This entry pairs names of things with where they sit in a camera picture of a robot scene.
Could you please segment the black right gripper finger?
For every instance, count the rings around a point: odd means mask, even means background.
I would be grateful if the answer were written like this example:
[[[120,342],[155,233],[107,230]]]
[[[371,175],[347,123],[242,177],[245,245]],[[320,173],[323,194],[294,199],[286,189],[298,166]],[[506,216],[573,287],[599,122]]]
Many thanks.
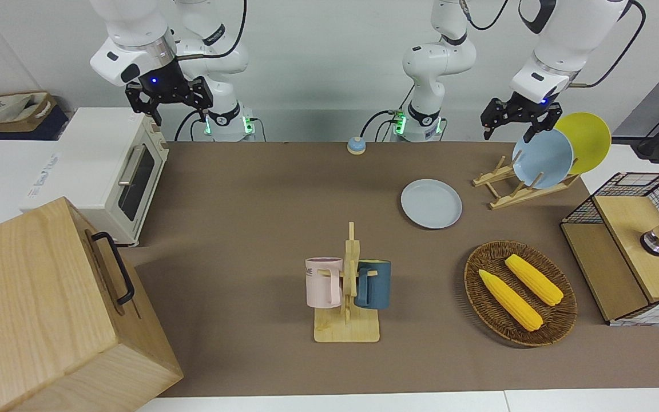
[[[157,124],[162,125],[162,117],[158,112],[158,106],[161,104],[160,98],[148,91],[141,84],[126,84],[126,99],[130,103],[131,109],[136,114],[144,114],[151,117]]]
[[[189,105],[199,112],[211,109],[214,104],[214,97],[208,82],[204,77],[196,77],[189,81],[190,97]]]

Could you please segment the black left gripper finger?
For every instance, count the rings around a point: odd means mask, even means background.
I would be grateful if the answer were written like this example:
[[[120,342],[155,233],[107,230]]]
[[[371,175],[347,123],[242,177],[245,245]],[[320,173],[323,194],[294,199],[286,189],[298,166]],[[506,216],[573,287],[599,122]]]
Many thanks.
[[[493,97],[486,105],[479,116],[481,125],[483,126],[483,138],[485,141],[492,138],[497,128],[507,125],[510,122],[509,109],[508,102],[501,101],[497,97]]]
[[[559,118],[560,114],[547,114],[542,120],[534,118],[531,121],[528,130],[523,135],[524,142],[529,143],[536,134],[541,133],[542,131],[553,130]]]

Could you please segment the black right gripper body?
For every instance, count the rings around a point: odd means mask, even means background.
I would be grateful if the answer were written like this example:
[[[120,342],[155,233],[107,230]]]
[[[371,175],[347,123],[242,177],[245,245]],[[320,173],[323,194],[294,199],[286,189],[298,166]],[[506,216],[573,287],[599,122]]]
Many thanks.
[[[138,78],[141,89],[136,90],[134,101],[138,105],[188,104],[191,89],[183,75],[180,63],[173,58],[170,63]]]

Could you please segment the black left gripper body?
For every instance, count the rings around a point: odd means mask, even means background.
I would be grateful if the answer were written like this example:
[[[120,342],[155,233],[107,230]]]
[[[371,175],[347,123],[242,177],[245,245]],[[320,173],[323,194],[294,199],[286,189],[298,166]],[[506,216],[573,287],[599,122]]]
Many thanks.
[[[542,101],[532,101],[519,92],[513,92],[505,102],[505,116],[512,121],[539,121],[548,115],[558,118],[562,115],[562,107],[556,102],[557,97],[557,94],[554,94],[544,97]]]

